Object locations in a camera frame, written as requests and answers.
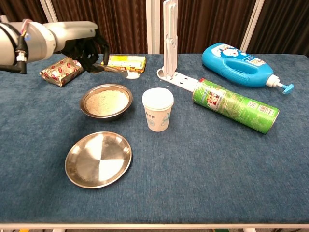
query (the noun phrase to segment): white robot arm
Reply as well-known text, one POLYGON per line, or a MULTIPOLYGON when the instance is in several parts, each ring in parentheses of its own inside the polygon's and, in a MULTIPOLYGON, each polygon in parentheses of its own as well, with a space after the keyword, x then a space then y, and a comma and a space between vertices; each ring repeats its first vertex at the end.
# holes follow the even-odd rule
POLYGON ((0 23, 0 70, 27 73, 26 63, 61 52, 79 61, 86 71, 100 72, 103 67, 94 65, 98 60, 96 44, 102 48, 104 64, 108 64, 109 45, 93 22, 0 23))

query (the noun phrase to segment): stainless steel bowl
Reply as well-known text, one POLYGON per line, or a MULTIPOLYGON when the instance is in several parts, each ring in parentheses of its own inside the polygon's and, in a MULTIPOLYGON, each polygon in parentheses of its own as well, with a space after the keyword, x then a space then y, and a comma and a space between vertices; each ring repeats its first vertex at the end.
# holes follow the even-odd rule
POLYGON ((80 107, 81 107, 81 110, 90 117, 102 118, 104 120, 110 121, 110 120, 118 119, 130 107, 130 105, 132 104, 132 101, 133 101, 133 95, 128 88, 121 86, 121 85, 116 85, 116 84, 104 84, 101 86, 94 87, 91 90, 87 91, 80 101, 80 107), (102 116, 102 115, 94 115, 90 113, 85 107, 86 100, 93 94, 100 93, 105 90, 118 90, 120 92, 123 92, 129 99, 128 104, 121 111, 115 114, 112 114, 112 115, 102 116))
POLYGON ((65 170, 74 184, 96 189, 118 180, 129 168, 129 142, 113 132, 96 132, 78 141, 69 151, 65 170))

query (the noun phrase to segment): paper cup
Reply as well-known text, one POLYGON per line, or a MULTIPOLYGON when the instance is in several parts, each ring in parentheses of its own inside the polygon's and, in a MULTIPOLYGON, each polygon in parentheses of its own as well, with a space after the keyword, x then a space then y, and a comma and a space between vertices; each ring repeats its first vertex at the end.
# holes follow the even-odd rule
POLYGON ((144 92, 142 102, 149 129, 156 132, 166 130, 174 104, 171 91, 166 88, 151 88, 144 92))

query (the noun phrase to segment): chip can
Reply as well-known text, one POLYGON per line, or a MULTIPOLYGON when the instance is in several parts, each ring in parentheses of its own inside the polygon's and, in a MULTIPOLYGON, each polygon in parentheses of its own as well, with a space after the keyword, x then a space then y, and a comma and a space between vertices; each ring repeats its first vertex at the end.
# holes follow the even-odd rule
POLYGON ((274 124, 279 109, 247 98, 201 79, 192 94, 195 103, 266 134, 274 124))

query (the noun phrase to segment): white pole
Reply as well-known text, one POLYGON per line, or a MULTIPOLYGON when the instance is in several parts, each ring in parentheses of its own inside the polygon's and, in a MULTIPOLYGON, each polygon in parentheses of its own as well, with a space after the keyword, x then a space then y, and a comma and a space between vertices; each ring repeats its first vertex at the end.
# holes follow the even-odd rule
POLYGON ((44 13, 46 15, 47 21, 49 23, 58 22, 57 15, 55 13, 53 4, 51 0, 40 0, 44 13))
POLYGON ((2 23, 9 23, 8 18, 5 15, 1 15, 0 16, 0 22, 2 23))
POLYGON ((255 29, 255 25, 256 25, 257 20, 260 16, 263 4, 264 4, 264 0, 256 0, 256 2, 255 2, 254 9, 252 11, 249 24, 248 24, 245 36, 242 40, 241 47, 240 47, 240 50, 243 51, 243 52, 247 51, 247 48, 249 46, 252 34, 254 32, 254 29, 255 29))
POLYGON ((148 54, 160 53, 160 1, 146 0, 148 54))

